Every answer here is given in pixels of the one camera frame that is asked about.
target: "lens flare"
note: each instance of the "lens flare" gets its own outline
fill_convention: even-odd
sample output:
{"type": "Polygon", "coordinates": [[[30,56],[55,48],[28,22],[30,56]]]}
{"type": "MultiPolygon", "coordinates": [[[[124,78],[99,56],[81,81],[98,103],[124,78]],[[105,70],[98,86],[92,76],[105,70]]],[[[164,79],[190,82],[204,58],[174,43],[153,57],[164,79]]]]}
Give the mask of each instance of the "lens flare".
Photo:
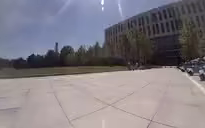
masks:
{"type": "Polygon", "coordinates": [[[122,12],[122,7],[121,7],[121,0],[118,0],[118,11],[121,16],[121,19],[123,19],[123,12],[122,12]]]}
{"type": "Polygon", "coordinates": [[[104,11],[104,0],[101,0],[102,11],[104,11]]]}

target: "window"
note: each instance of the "window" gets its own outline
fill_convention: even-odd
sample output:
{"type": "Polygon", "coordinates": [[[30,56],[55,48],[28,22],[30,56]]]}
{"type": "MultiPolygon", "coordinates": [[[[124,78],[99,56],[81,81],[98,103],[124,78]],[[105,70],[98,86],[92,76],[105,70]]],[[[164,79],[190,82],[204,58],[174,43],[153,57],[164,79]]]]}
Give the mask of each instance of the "window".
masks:
{"type": "Polygon", "coordinates": [[[175,10],[177,12],[177,15],[180,16],[181,14],[180,14],[180,11],[179,11],[178,7],[176,7],[175,10]]]}
{"type": "Polygon", "coordinates": [[[181,6],[181,11],[182,11],[182,14],[185,14],[185,8],[183,5],[181,6]]]}
{"type": "Polygon", "coordinates": [[[142,25],[145,25],[144,17],[142,17],[142,25]]]}
{"type": "Polygon", "coordinates": [[[203,10],[202,10],[202,7],[201,7],[199,1],[197,1],[196,5],[197,5],[197,7],[198,7],[199,12],[202,12],[203,10]]]}
{"type": "Polygon", "coordinates": [[[149,24],[149,16],[146,16],[146,22],[149,24]]]}
{"type": "Polygon", "coordinates": [[[165,28],[164,28],[163,23],[161,23],[160,25],[161,25],[161,31],[162,31],[162,33],[165,33],[165,28]]]}
{"type": "Polygon", "coordinates": [[[195,27],[195,22],[194,22],[194,20],[193,20],[192,17],[190,17],[190,22],[191,22],[191,24],[195,27]]]}
{"type": "Polygon", "coordinates": [[[138,25],[139,25],[139,26],[142,25],[141,18],[138,18],[138,25]]]}
{"type": "Polygon", "coordinates": [[[168,8],[167,11],[168,11],[169,17],[170,17],[170,18],[173,17],[173,15],[172,15],[172,13],[171,13],[171,9],[168,8]]]}
{"type": "Polygon", "coordinates": [[[167,19],[167,11],[166,10],[163,10],[163,15],[164,15],[164,18],[167,19]]]}
{"type": "Polygon", "coordinates": [[[156,29],[155,29],[155,25],[153,25],[153,35],[156,34],[156,29]]]}
{"type": "Polygon", "coordinates": [[[187,7],[187,10],[188,10],[188,13],[190,14],[191,13],[191,8],[190,8],[189,4],[187,4],[186,7],[187,7]]]}
{"type": "Polygon", "coordinates": [[[145,29],[145,27],[142,27],[142,32],[143,32],[144,34],[146,34],[146,29],[145,29]]]}
{"type": "Polygon", "coordinates": [[[166,22],[166,28],[167,28],[167,32],[170,32],[170,26],[168,22],[166,22]]]}
{"type": "Polygon", "coordinates": [[[204,10],[205,10],[205,1],[203,1],[202,4],[203,4],[203,8],[204,8],[204,10]]]}
{"type": "Polygon", "coordinates": [[[200,19],[199,19],[199,16],[196,16],[196,22],[197,22],[198,27],[200,27],[200,26],[201,26],[201,24],[200,24],[200,19]]]}
{"type": "Polygon", "coordinates": [[[193,9],[193,12],[196,13],[197,10],[196,10],[195,4],[194,4],[193,2],[191,3],[191,7],[192,7],[192,9],[193,9]]]}
{"type": "Polygon", "coordinates": [[[162,14],[161,14],[161,12],[158,12],[158,15],[159,15],[159,20],[162,21],[162,14]]]}
{"type": "Polygon", "coordinates": [[[130,29],[130,23],[128,22],[128,29],[130,29]]]}
{"type": "Polygon", "coordinates": [[[156,13],[152,13],[152,22],[157,22],[156,13]]]}
{"type": "Polygon", "coordinates": [[[123,25],[121,24],[121,32],[123,31],[123,25]]]}
{"type": "Polygon", "coordinates": [[[159,28],[159,25],[156,24],[156,33],[159,34],[160,33],[160,28],[159,28]]]}
{"type": "Polygon", "coordinates": [[[176,17],[176,13],[174,11],[174,8],[171,8],[171,10],[172,10],[173,17],[176,17]]]}
{"type": "Polygon", "coordinates": [[[204,16],[201,16],[201,19],[202,19],[203,26],[205,27],[205,18],[204,18],[204,16]]]}
{"type": "Polygon", "coordinates": [[[150,30],[150,26],[147,26],[147,31],[148,31],[148,35],[151,35],[151,30],[150,30]]]}
{"type": "Polygon", "coordinates": [[[180,26],[179,26],[178,20],[175,20],[175,28],[176,28],[177,30],[180,30],[180,26]]]}
{"type": "Polygon", "coordinates": [[[175,26],[174,26],[174,21],[173,21],[173,20],[170,22],[170,25],[171,25],[171,29],[172,29],[173,32],[174,32],[174,31],[175,31],[175,26]]]}

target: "concrete plaza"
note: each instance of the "concrete plaza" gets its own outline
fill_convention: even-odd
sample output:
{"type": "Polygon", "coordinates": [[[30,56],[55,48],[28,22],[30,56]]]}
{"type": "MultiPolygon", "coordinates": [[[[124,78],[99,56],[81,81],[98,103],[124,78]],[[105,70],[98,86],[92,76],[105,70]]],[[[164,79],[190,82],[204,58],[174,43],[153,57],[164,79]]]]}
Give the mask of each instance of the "concrete plaza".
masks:
{"type": "Polygon", "coordinates": [[[0,128],[205,128],[205,95],[173,68],[2,79],[0,128]]]}

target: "grass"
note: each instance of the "grass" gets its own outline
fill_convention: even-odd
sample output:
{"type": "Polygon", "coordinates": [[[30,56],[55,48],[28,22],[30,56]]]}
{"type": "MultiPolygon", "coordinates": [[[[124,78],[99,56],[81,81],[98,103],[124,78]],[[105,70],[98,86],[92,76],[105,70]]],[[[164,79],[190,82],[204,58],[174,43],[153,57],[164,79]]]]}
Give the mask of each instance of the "grass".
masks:
{"type": "Polygon", "coordinates": [[[38,69],[2,69],[0,70],[0,79],[3,78],[23,78],[23,77],[41,77],[55,75],[72,75],[85,73],[99,73],[124,71],[126,67],[122,66],[80,66],[80,67],[55,67],[55,68],[38,68],[38,69]]]}

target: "paving tile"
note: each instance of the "paving tile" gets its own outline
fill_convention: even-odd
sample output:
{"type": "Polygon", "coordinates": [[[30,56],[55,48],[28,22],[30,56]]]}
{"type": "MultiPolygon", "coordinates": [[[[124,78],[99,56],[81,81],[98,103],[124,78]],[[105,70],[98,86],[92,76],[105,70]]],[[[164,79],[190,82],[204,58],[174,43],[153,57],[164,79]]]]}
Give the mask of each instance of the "paving tile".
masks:
{"type": "Polygon", "coordinates": [[[14,128],[70,128],[53,93],[30,92],[14,128]]]}
{"type": "Polygon", "coordinates": [[[149,121],[108,107],[72,123],[75,128],[146,128],[149,121]]]}
{"type": "Polygon", "coordinates": [[[162,96],[161,92],[142,89],[114,106],[140,117],[152,119],[160,105],[162,96]]]}
{"type": "Polygon", "coordinates": [[[204,114],[199,107],[173,102],[164,102],[153,120],[179,128],[205,128],[204,114]]]}
{"type": "Polygon", "coordinates": [[[91,94],[73,87],[56,93],[59,102],[70,120],[97,111],[106,105],[96,100],[91,94]]]}
{"type": "Polygon", "coordinates": [[[163,124],[158,124],[158,123],[152,122],[152,123],[149,125],[149,128],[172,128],[172,127],[169,127],[169,126],[166,126],[166,125],[163,125],[163,124]]]}

